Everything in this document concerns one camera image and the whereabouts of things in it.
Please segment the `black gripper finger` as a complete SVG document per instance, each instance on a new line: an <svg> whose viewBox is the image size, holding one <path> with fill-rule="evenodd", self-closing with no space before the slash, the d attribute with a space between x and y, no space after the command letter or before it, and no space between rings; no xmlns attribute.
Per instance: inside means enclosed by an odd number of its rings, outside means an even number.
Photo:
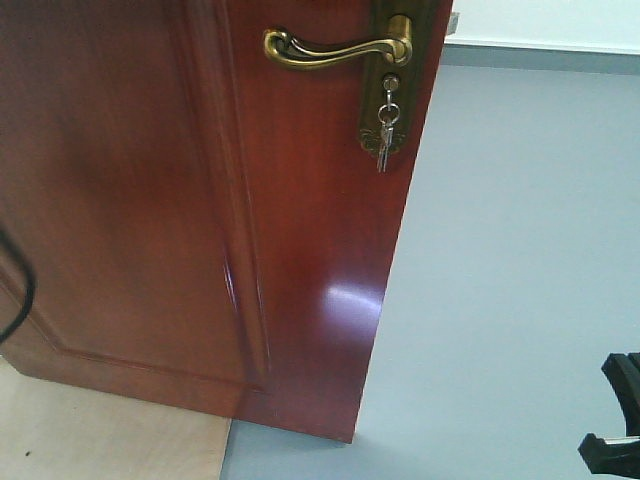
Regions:
<svg viewBox="0 0 640 480"><path fill-rule="evenodd" d="M639 435L639 353L611 353L601 367L622 410L627 436Z"/></svg>
<svg viewBox="0 0 640 480"><path fill-rule="evenodd" d="M592 474L639 477L639 437L600 438L588 433L578 452Z"/></svg>

